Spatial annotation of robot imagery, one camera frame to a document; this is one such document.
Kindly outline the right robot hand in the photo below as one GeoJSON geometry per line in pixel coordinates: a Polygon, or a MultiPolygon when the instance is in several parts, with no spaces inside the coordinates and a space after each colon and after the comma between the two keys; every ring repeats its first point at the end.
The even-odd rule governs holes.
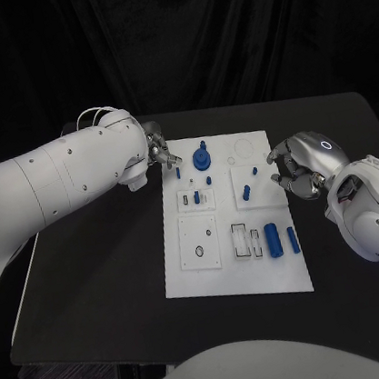
{"type": "Polygon", "coordinates": [[[271,180],[304,200],[317,199],[323,190],[329,191],[339,173],[350,164],[337,143],[314,131],[301,131],[284,139],[266,158],[270,165],[280,159],[289,175],[271,175],[271,180]]]}

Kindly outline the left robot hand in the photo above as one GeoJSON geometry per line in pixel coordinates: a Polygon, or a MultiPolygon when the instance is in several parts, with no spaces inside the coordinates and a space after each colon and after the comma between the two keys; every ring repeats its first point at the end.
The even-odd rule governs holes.
{"type": "Polygon", "coordinates": [[[169,148],[162,128],[155,121],[144,122],[141,124],[142,129],[146,135],[148,146],[148,164],[161,164],[166,165],[170,170],[172,166],[179,166],[183,161],[179,156],[173,155],[169,148]]]}

